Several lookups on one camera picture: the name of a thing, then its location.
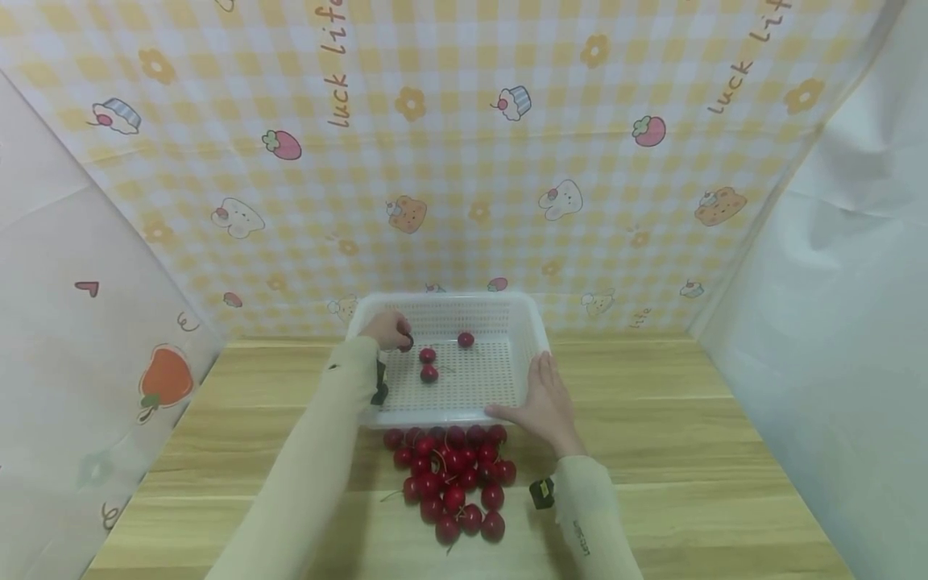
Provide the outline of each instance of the wooden tabletop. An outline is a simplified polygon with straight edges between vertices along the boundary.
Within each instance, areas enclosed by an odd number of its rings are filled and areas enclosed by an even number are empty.
[[[700,347],[688,337],[554,337],[577,428],[616,483],[646,580],[851,578]],[[200,580],[235,531],[316,387],[332,342],[244,341],[223,351],[84,580]],[[454,549],[400,496],[406,477],[359,434],[348,492],[307,578],[579,580],[528,483],[549,452],[510,428],[519,470],[498,545]]]

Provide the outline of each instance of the long sleeve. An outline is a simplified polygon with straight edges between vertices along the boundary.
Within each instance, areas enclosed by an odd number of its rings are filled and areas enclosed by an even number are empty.
[[[300,578],[348,484],[358,415],[376,392],[377,343],[337,346],[316,394],[206,580]]]
[[[642,580],[606,468],[589,457],[562,458],[552,479],[558,524],[583,579]]]

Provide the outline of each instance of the person's left hand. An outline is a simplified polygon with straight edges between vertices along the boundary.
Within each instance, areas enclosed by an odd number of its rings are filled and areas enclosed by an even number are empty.
[[[374,315],[358,336],[369,336],[377,341],[382,351],[391,351],[399,346],[410,346],[412,341],[405,336],[412,332],[406,317],[395,310]]]

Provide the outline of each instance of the hand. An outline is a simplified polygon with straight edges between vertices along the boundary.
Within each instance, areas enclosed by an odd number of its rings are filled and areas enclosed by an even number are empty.
[[[391,351],[398,346],[409,346],[412,341],[405,336],[412,332],[406,317],[395,310],[374,315],[358,336],[369,336],[377,341],[382,351]]]
[[[484,412],[515,423],[547,442],[558,459],[586,455],[586,448],[574,427],[574,403],[551,353],[538,354],[529,364],[524,406],[490,405]]]

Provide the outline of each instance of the yellow checkered backdrop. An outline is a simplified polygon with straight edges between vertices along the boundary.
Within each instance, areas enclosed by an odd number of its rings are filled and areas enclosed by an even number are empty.
[[[372,291],[684,329],[883,4],[5,0],[0,63],[232,334]]]

